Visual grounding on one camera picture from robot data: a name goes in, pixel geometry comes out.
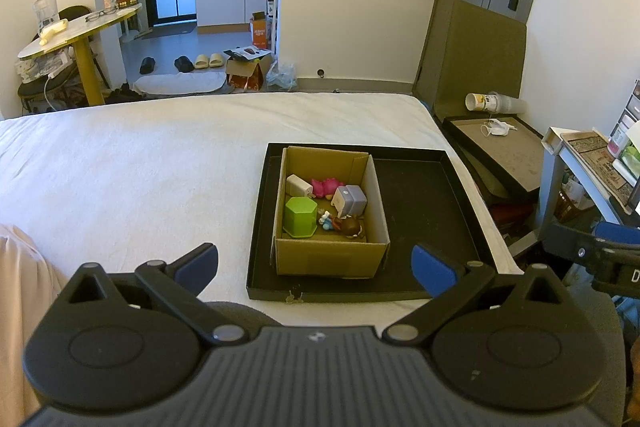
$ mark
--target green hexagonal block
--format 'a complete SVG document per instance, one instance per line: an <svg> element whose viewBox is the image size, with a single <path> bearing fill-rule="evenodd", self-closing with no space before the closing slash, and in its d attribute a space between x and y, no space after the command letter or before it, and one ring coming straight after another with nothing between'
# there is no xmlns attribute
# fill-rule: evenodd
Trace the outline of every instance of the green hexagonal block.
<svg viewBox="0 0 640 427"><path fill-rule="evenodd" d="M306 239L318 228L318 204L310 198L290 198L284 206L282 227L294 239Z"/></svg>

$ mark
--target cardboard box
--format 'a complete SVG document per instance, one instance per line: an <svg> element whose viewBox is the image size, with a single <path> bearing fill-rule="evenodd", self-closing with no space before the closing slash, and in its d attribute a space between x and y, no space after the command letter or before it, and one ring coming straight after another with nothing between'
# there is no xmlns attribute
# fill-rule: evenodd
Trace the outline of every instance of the cardboard box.
<svg viewBox="0 0 640 427"><path fill-rule="evenodd" d="M254 46L262 50L269 48L267 38L267 20L264 12L254 13L251 19L251 35Z"/></svg>
<svg viewBox="0 0 640 427"><path fill-rule="evenodd" d="M241 62L230 58L226 62L228 83L240 89L257 91L262 87L272 62L271 54L256 58L251 62Z"/></svg>
<svg viewBox="0 0 640 427"><path fill-rule="evenodd" d="M282 229L286 180L295 174L305 181L337 178L359 185L367 197L362 216L366 237L348 239L318 227L309 239L290 239ZM316 200L330 207L326 199ZM321 275L370 279L376 274L389 247L389 232L380 196L373 158L364 152L348 152L310 147L287 147L282 152L280 183L273 227L273 251L278 275Z"/></svg>

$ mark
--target black slipper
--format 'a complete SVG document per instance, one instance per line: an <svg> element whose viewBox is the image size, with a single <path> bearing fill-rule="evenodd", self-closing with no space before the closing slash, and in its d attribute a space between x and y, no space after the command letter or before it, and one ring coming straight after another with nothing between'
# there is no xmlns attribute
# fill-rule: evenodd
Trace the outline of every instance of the black slipper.
<svg viewBox="0 0 640 427"><path fill-rule="evenodd" d="M178 57L175 59L174 66L180 73L191 73L195 69L193 62L189 60L189 57Z"/></svg>
<svg viewBox="0 0 640 427"><path fill-rule="evenodd" d="M152 73L155 67L156 60L152 57L145 57L142 59L142 64L140 64L140 74Z"/></svg>

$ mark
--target round table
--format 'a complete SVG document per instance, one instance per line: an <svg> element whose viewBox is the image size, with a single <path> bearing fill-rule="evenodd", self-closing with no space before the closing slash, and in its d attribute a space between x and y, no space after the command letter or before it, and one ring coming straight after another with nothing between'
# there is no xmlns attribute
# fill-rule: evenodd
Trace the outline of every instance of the round table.
<svg viewBox="0 0 640 427"><path fill-rule="evenodd" d="M35 39L18 53L18 58L20 60L26 60L27 58L40 57L41 55L54 52L60 48L73 46L76 52L76 64L78 65L80 80L82 81L82 87L84 87L84 93L86 94L89 105L104 105L100 82L95 74L89 37L108 26L128 19L133 16L140 7L142 7L142 4L122 8L112 14L102 15L91 22L86 21L86 16L78 17L78 19L69 21L66 30L56 34L44 46L40 45L40 39Z"/></svg>

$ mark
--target bed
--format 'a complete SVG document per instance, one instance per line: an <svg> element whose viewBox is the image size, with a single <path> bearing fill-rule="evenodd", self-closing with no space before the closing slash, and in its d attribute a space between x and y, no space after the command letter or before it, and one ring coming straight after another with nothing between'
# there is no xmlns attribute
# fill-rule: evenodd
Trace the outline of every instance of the bed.
<svg viewBox="0 0 640 427"><path fill-rule="evenodd" d="M249 300L246 269L268 142L446 150L502 273L519 273L471 176L418 100L400 94L192 96L0 122L0 223L26 232L63 280L81 263L132 271L212 242L204 301L233 301L286 325L386 327L423 301Z"/></svg>

